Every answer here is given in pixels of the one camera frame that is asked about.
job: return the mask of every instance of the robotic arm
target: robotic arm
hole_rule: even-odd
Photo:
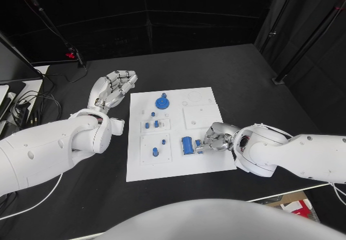
[[[101,154],[124,120],[107,116],[137,81],[134,71],[114,71],[91,89],[88,107],[68,120],[32,127],[0,141],[0,196],[29,188]]]
[[[261,177],[271,177],[281,166],[301,178],[346,183],[345,136],[293,137],[264,124],[239,129],[215,122],[196,150],[234,150],[236,167]]]

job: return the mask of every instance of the table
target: table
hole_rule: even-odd
[[[290,134],[319,134],[288,88],[274,85],[277,76],[254,45],[238,45],[88,62],[88,75],[75,83],[59,76],[53,96],[62,119],[87,107],[97,79],[114,70],[138,75],[131,93],[212,87],[225,123],[241,128],[265,123]],[[84,69],[75,63],[53,65],[48,74],[76,79]],[[53,121],[53,102],[43,121]],[[193,199],[257,200],[323,184],[277,168],[271,178],[242,170],[125,182],[130,95],[108,112],[125,120],[121,136],[112,136],[104,154],[97,154],[62,176],[46,201],[32,211],[0,223],[1,239],[62,240],[101,233],[124,220],[163,205]],[[58,178],[19,191],[10,212],[32,207],[50,192]]]

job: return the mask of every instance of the blue object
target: blue object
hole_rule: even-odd
[[[154,105],[159,109],[166,109],[170,105],[166,93],[161,94],[161,97],[156,100]]]
[[[193,154],[193,140],[190,136],[182,138],[183,155]]]
[[[196,140],[196,147],[199,147],[199,146],[200,146],[200,140]]]
[[[156,147],[153,148],[153,156],[154,156],[154,157],[159,156],[159,151],[157,151],[157,148],[156,148]]]

